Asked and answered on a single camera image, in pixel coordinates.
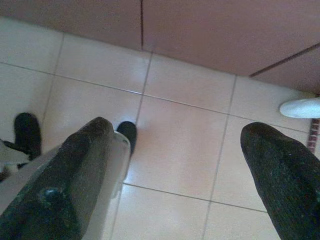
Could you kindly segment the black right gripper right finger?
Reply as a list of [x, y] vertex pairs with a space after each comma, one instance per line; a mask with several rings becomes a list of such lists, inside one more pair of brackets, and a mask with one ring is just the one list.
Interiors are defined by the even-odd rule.
[[262, 122], [240, 145], [256, 190], [282, 240], [320, 238], [320, 161], [301, 142]]

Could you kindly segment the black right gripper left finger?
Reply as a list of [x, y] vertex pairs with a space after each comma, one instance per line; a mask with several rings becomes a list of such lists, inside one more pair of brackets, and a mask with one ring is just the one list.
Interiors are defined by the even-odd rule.
[[0, 216], [3, 240], [80, 240], [96, 206], [114, 136], [96, 117], [70, 135]]

